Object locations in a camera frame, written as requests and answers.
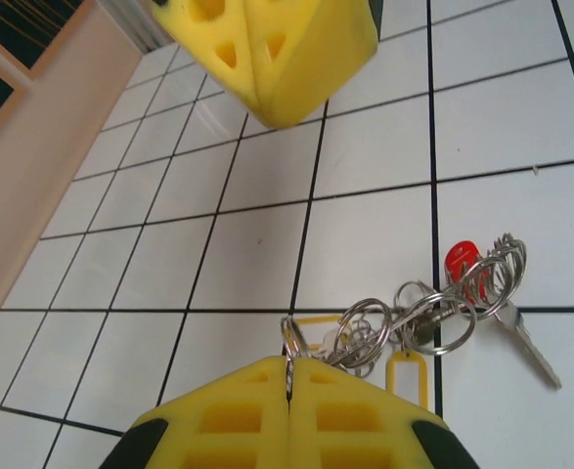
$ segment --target metal key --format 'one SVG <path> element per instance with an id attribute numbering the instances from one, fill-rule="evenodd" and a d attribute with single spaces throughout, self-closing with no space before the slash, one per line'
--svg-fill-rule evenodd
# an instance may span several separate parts
<path id="1" fill-rule="evenodd" d="M 532 343 L 530 334 L 525 328 L 525 325 L 523 325 L 523 316 L 519 313 L 519 310 L 517 310 L 512 303 L 508 302 L 506 306 L 495 313 L 495 317 L 507 331 L 511 332 L 521 341 L 525 350 L 534 358 L 541 370 L 545 373 L 546 377 L 549 378 L 550 384 L 555 389 L 560 389 L 562 387 L 560 378 L 558 378 L 556 373 L 553 371 L 552 366 L 548 363 L 546 358 L 543 357 L 543 354 L 541 354 L 539 349 L 537 349 Z"/>
<path id="2" fill-rule="evenodd" d="M 311 353 L 311 357 L 314 359 L 327 361 L 332 354 L 335 353 L 334 350 L 334 340 L 336 339 L 336 334 L 338 334 L 338 327 L 329 330 L 324 335 L 324 340 L 322 341 L 322 345 L 320 345 L 319 349 L 315 352 Z"/>

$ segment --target key ring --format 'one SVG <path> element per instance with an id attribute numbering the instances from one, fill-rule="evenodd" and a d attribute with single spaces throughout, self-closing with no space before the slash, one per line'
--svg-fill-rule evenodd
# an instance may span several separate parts
<path id="1" fill-rule="evenodd" d="M 458 339 L 450 342 L 449 344 L 441 345 L 438 347 L 427 347 L 425 345 L 419 345 L 418 343 L 416 343 L 413 336 L 414 331 L 407 324 L 406 329 L 402 333 L 404 345 L 407 348 L 415 350 L 420 354 L 440 357 L 442 355 L 445 355 L 449 352 L 458 349 L 462 344 L 464 344 L 467 340 L 469 340 L 469 337 L 471 337 L 471 334 L 473 333 L 473 330 L 475 329 L 475 326 L 477 325 L 478 322 L 478 315 L 475 311 L 475 308 L 473 307 L 473 305 L 469 300 L 465 298 L 459 298 L 455 293 L 451 291 L 442 291 L 440 293 L 433 293 L 431 295 L 423 297 L 421 300 L 417 301 L 415 305 L 413 305 L 411 310 L 425 311 L 426 309 L 431 309 L 431 307 L 433 307 L 434 305 L 445 302 L 449 302 L 452 304 L 461 303 L 466 307 L 469 321 L 469 325 L 467 326 L 466 331 Z M 466 312 L 464 312 L 460 308 L 457 308 L 456 305 L 452 306 L 450 310 L 453 311 L 453 314 L 462 314 L 464 318 L 467 319 Z"/>

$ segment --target red key tag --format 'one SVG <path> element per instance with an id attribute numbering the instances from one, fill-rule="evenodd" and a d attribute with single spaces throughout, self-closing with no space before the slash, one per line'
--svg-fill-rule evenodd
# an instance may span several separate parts
<path id="1" fill-rule="evenodd" d="M 472 241 L 461 241 L 454 245 L 450 252 L 445 256 L 445 274 L 447 276 L 447 281 L 450 283 L 458 283 L 461 281 L 464 273 L 473 264 L 478 262 L 482 256 L 478 247 Z M 482 277 L 486 277 L 488 274 L 485 271 Z M 480 297 L 486 298 L 486 288 L 484 287 L 484 282 L 480 282 Z M 464 296 L 471 303 L 475 303 L 473 298 L 468 294 L 468 288 L 464 289 Z"/>

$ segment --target bunch of keys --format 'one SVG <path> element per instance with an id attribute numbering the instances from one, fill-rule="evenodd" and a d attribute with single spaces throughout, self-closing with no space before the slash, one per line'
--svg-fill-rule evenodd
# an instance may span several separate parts
<path id="1" fill-rule="evenodd" d="M 464 273 L 471 268 L 475 263 L 477 263 L 482 257 L 476 245 L 471 241 L 462 241 L 456 244 L 445 258 L 445 270 L 448 277 L 448 281 L 451 284 L 459 282 L 463 277 Z M 484 272 L 481 278 L 478 280 L 477 292 L 474 288 L 473 294 L 476 294 L 482 299 L 486 299 L 489 294 L 489 288 L 487 288 L 486 276 L 488 272 Z M 468 291 L 464 291 L 463 295 L 471 302 L 476 303 L 476 299 L 472 298 Z M 548 363 L 546 358 L 539 352 L 539 349 L 534 345 L 528 330 L 525 328 L 523 323 L 523 315 L 519 310 L 508 300 L 506 303 L 498 309 L 494 316 L 496 320 L 501 324 L 504 329 L 510 333 L 514 339 L 523 347 L 525 355 L 529 355 L 543 371 L 545 376 L 549 380 L 549 384 L 556 390 L 562 387 L 560 379 L 556 375 L 552 366 Z"/>

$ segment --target rectangular hole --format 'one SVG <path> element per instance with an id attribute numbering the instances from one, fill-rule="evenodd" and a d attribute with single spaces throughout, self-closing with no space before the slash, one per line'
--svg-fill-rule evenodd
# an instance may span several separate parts
<path id="1" fill-rule="evenodd" d="M 206 409 L 200 433 L 259 433 L 262 406 L 255 403 L 214 404 Z"/>
<path id="2" fill-rule="evenodd" d="M 269 381 L 269 373 L 267 371 L 260 371 L 251 378 L 247 379 L 247 383 L 266 383 Z"/>
<path id="3" fill-rule="evenodd" d="M 398 362 L 395 364 L 395 383 L 391 392 L 414 405 L 419 405 L 419 364 Z"/>
<path id="4" fill-rule="evenodd" d="M 317 407 L 317 430 L 321 432 L 381 432 L 375 408 L 360 403 L 325 403 Z"/>
<path id="5" fill-rule="evenodd" d="M 396 464 L 387 449 L 323 448 L 322 469 L 393 469 Z"/>
<path id="6" fill-rule="evenodd" d="M 181 469 L 256 469 L 256 454 L 244 451 L 190 453 Z"/>

